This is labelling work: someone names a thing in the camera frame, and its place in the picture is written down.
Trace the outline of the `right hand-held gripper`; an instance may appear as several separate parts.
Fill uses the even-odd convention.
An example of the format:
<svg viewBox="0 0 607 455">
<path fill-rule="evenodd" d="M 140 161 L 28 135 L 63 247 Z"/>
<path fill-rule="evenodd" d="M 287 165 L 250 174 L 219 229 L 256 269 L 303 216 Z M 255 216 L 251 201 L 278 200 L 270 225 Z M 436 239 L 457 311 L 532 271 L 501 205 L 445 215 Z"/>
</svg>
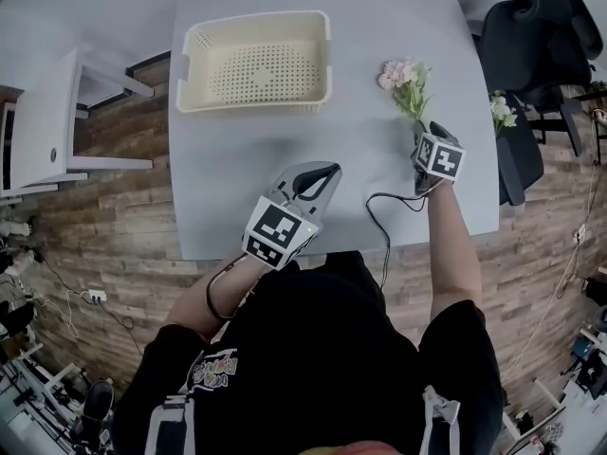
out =
<svg viewBox="0 0 607 455">
<path fill-rule="evenodd" d="M 466 158 L 466 151 L 458 139 L 435 121 L 426 126 L 416 120 L 413 131 L 414 151 L 411 159 L 415 171 L 415 194 L 421 196 L 428 193 L 440 180 L 456 182 Z"/>
</svg>

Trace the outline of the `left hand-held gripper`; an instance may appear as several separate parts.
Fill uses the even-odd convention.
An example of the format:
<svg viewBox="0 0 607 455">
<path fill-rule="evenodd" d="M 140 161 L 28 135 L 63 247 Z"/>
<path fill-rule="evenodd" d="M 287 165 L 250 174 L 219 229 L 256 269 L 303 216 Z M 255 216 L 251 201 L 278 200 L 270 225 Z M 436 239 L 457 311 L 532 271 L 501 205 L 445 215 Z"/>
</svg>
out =
<svg viewBox="0 0 607 455">
<path fill-rule="evenodd" d="M 322 215 L 341 177 L 336 162 L 288 167 L 259 198 L 245 229 L 243 253 L 274 270 L 283 269 L 320 234 Z"/>
</svg>

